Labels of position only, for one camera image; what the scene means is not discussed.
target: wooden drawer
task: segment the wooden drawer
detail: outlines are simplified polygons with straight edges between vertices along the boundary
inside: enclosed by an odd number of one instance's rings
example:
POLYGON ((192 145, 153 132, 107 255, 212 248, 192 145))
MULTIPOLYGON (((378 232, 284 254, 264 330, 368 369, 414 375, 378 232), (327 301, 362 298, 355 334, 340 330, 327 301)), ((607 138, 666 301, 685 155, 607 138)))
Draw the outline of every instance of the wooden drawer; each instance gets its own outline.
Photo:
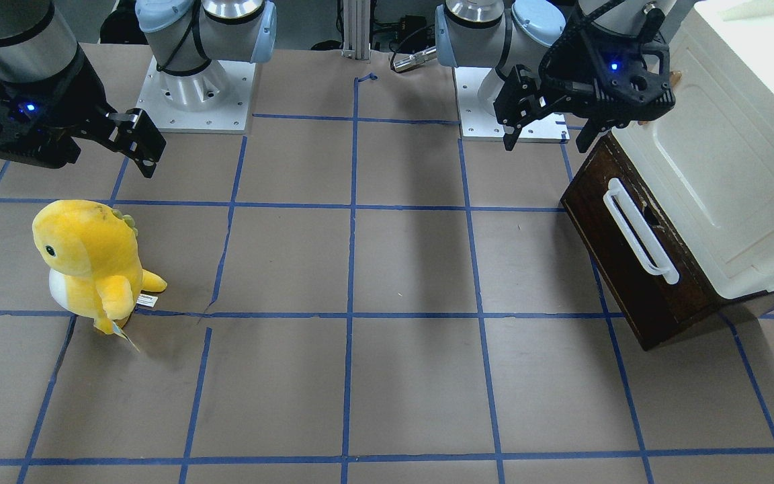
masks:
POLYGON ((610 135, 600 138, 561 199, 599 267, 602 278, 648 350, 716 313, 733 322, 774 309, 774 293, 728 300, 712 288, 695 258, 658 205, 629 157, 610 135), (669 284, 646 272, 603 202, 618 178, 673 262, 679 281, 669 284))

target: dinosaur tail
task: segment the dinosaur tail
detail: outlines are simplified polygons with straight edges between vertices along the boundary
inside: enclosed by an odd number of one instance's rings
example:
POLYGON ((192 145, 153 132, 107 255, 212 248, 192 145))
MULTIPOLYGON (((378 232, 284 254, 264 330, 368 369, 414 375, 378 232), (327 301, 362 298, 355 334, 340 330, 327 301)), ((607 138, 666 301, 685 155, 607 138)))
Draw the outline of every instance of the dinosaur tail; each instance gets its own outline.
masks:
POLYGON ((166 290, 166 281, 153 272, 142 269, 142 290, 150 293, 161 293, 166 290))

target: blue tape grid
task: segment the blue tape grid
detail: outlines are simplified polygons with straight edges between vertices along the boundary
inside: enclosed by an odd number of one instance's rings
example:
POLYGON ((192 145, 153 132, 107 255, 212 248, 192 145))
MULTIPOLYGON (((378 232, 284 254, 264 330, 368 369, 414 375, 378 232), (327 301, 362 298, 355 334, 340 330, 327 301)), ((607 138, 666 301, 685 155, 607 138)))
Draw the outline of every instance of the blue tape grid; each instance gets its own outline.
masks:
POLYGON ((52 390, 56 386, 56 380, 58 380, 58 371, 62 367, 62 362, 65 360, 65 352, 68 345, 71 343, 71 337, 73 337, 73 328, 76 325, 77 316, 71 315, 71 320, 68 322, 67 331, 64 335, 64 343, 62 343, 61 350, 58 351, 56 357, 56 364, 52 367, 52 376, 50 376, 49 383, 46 384, 46 393, 44 393, 44 400, 40 404, 40 410, 38 411, 38 418, 34 422, 34 429, 32 430, 32 437, 28 441, 28 447, 26 448, 26 456, 19 464, 19 474, 17 475, 17 484, 22 484, 26 480, 26 474, 28 472, 28 466, 31 465, 32 456, 34 454, 34 447, 38 443, 40 437, 40 428, 44 425, 44 417, 46 417, 46 410, 49 408, 50 399, 52 398, 52 390))
MULTIPOLYGON (((350 209, 351 214, 351 232, 349 238, 349 272, 348 272, 348 306, 346 313, 179 313, 169 311, 155 311, 150 309, 138 309, 138 313, 145 315, 176 316, 190 315, 200 318, 346 318, 347 320, 347 345, 346 345, 346 378, 345 395, 343 399, 343 442, 342 453, 340 456, 218 456, 218 457, 191 457, 191 445, 196 434, 196 422, 199 414, 200 398, 202 398, 202 386, 204 383, 205 370, 210 349, 211 328, 207 328, 205 336, 205 346, 202 352, 202 362, 200 362, 199 378, 197 380, 196 394, 193 396, 193 409, 191 410, 190 423, 187 431, 187 443, 185 443, 184 455, 182 457, 154 457, 154 458, 126 458, 126 457, 97 457, 97 458, 35 458, 33 457, 34 447, 40 435, 43 426, 44 417, 52 392, 55 387, 56 375, 61 367, 68 344, 73 334, 73 327, 76 317, 67 311, 20 311, 20 310, 0 310, 0 315, 13 315, 25 317, 58 317, 69 316, 71 318, 65 335, 64 343, 56 358, 56 364, 52 376, 47 385, 43 404, 33 429, 30 443, 28 444, 26 455, 22 459, 0 459, 0 466, 19 467, 19 476, 17 483, 22 484, 25 480, 28 468, 30 466, 71 466, 71 465, 175 465, 181 466, 180 483, 185 482, 187 469, 191 465, 260 465, 260 463, 339 463, 342 466, 342 484, 347 484, 347 465, 349 462, 449 462, 449 460, 495 460, 498 466, 499 482, 505 481, 503 472, 504 460, 548 460, 548 459, 591 459, 591 458, 637 458, 640 457, 644 462, 648 482, 653 482, 653 475, 650 470, 649 457, 665 456, 740 456, 740 454, 774 454, 774 447, 754 447, 754 448, 661 448, 661 450, 648 450, 644 443, 641 433, 641 426, 636 413, 635 404, 632 399, 632 392, 629 387, 626 366, 619 345, 617 335, 615 334, 612 319, 621 318, 621 313, 612 313, 609 311, 602 289, 601 279, 595 264, 592 264, 594 278, 599 289, 599 300, 602 305, 602 313, 485 313, 482 309, 482 297, 479 283, 478 266, 476 263, 476 248, 473 234, 472 214, 473 212, 485 211, 518 211, 518 212, 563 212, 562 208, 511 208, 510 206, 471 206, 470 194, 468 189, 467 172, 464 165, 464 148, 460 144, 460 163, 462 168, 463 188, 464 188, 464 206, 385 206, 385 205, 357 205, 356 204, 356 168, 357 168, 357 126, 360 122, 393 122, 403 124, 458 124, 457 122, 444 122, 443 120, 387 120, 377 118, 360 118, 357 116, 357 102, 359 101, 359 92, 357 85, 369 80, 377 79, 374 75, 363 77, 363 79, 354 80, 354 116, 347 117, 329 117, 329 116, 276 116, 275 114, 254 114, 254 117, 280 118, 280 119, 316 119, 316 120, 346 120, 353 123, 353 159, 352 159, 352 202, 350 205, 343 204, 305 204, 305 203, 258 203, 258 202, 235 202, 237 188, 239 187, 240 177, 243 169, 243 157, 245 156, 246 138, 243 138, 239 166, 237 166, 236 179, 234 179, 234 189, 230 197, 230 202, 161 202, 161 201, 139 201, 139 200, 117 200, 121 181, 126 172, 128 160, 124 159, 119 171, 119 175, 114 185, 113 193, 110 199, 99 202, 107 202, 117 205, 190 205, 190 206, 227 206, 228 207, 228 232, 226 236, 223 257, 218 264, 218 273, 212 300, 216 300, 219 291, 219 282, 222 279, 223 263, 225 251, 228 248, 228 236, 230 235, 231 223, 233 219, 234 208, 237 206, 276 206, 276 208, 337 208, 350 209), (476 313, 356 313, 353 312, 353 260, 354 260, 354 223, 356 210, 361 209, 379 209, 379 210, 453 210, 464 211, 467 217, 469 242, 471 248, 472 267, 474 272, 474 282, 476 291, 477 312, 476 313), (480 336, 482 344, 483 365, 486 376, 486 392, 488 392, 490 415, 492 420, 492 438, 494 438, 495 453, 477 453, 477 454, 370 454, 369 456, 350 456, 348 454, 348 434, 350 426, 350 390, 351 390, 351 355, 352 355, 352 323, 353 318, 477 318, 480 322, 480 336), (485 319, 497 318, 524 318, 524 319, 556 319, 556 318, 578 318, 578 319, 605 319, 611 336, 612 349, 617 358, 617 365, 620 371, 621 381, 623 382, 623 391, 626 393, 626 399, 632 414, 633 425, 635 426, 636 439, 639 450, 614 450, 614 451, 594 451, 594 452, 532 452, 532 453, 504 453, 501 450, 499 429, 497 425, 497 407, 495 407, 494 391, 492 391, 491 373, 488 364, 488 344, 486 343, 485 319)), ((568 129, 581 129, 580 126, 568 126, 568 129)), ((568 160, 566 147, 561 146, 564 166, 567 176, 572 179, 572 168, 568 160)), ((4 163, 0 171, 0 181, 6 172, 8 163, 4 163)), ((49 203, 54 199, 18 199, 18 198, 0 198, 0 203, 49 203)), ((774 319, 773 315, 765 315, 764 319, 774 319)), ((753 373, 750 362, 748 361, 744 347, 740 342, 739 333, 736 328, 728 322, 728 326, 734 337, 740 357, 743 361, 746 373, 755 390, 761 409, 767 425, 770 427, 774 439, 774 423, 766 402, 762 396, 757 378, 753 373)))
POLYGON ((468 224, 468 239, 470 242, 470 266, 474 275, 474 294, 476 297, 476 316, 480 325, 480 344, 482 346, 482 369, 486 377, 486 394, 488 395, 488 415, 492 422, 492 440, 494 440, 494 459, 497 464, 498 484, 505 484, 507 478, 503 470, 503 449, 501 448, 501 430, 497 422, 497 406, 495 405, 495 390, 492 385, 491 363, 488 359, 488 337, 486 336, 485 312, 482 310, 482 288, 480 286, 480 270, 476 261, 476 240, 474 239, 474 221, 470 211, 470 188, 468 170, 464 163, 464 145, 458 140, 458 162, 462 169, 462 190, 464 191, 464 214, 468 224))
POLYGON ((202 402, 202 386, 205 384, 205 368, 208 365, 208 352, 211 350, 211 328, 205 330, 205 345, 202 347, 202 362, 199 364, 199 376, 196 380, 196 394, 193 396, 193 410, 190 411, 190 425, 187 427, 187 442, 184 444, 184 457, 181 462, 181 474, 178 484, 187 482, 187 469, 190 464, 190 452, 193 450, 193 438, 196 436, 196 420, 199 419, 199 404, 202 402))

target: green spikes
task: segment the green spikes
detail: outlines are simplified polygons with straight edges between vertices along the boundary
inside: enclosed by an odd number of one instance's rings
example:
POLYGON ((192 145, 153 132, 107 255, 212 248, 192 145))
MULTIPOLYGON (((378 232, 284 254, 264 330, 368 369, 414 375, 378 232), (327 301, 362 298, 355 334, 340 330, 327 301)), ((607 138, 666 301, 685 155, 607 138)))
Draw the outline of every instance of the green spikes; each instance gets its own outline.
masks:
POLYGON ((139 236, 139 230, 136 229, 136 221, 133 220, 133 217, 131 217, 130 215, 122 214, 122 212, 117 208, 113 208, 113 215, 115 215, 116 218, 120 218, 121 220, 123 220, 124 223, 127 224, 127 227, 130 227, 130 229, 133 229, 133 234, 136 237, 139 236))

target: white drawer handle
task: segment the white drawer handle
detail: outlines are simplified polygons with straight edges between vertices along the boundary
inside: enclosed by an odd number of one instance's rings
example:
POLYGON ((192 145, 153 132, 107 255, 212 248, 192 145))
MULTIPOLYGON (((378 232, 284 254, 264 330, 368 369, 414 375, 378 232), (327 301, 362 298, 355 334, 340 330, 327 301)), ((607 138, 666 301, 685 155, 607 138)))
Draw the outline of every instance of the white drawer handle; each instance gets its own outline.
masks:
POLYGON ((664 281, 669 284, 676 284, 679 281, 679 272, 673 266, 671 258, 664 253, 658 239, 650 230, 647 220, 644 220, 635 202, 632 202, 618 178, 611 178, 608 181, 608 191, 602 196, 602 201, 605 202, 606 208, 611 212, 611 217, 620 227, 620 232, 626 237, 626 242, 635 252, 635 257, 638 258, 644 270, 653 276, 663 276, 664 281))

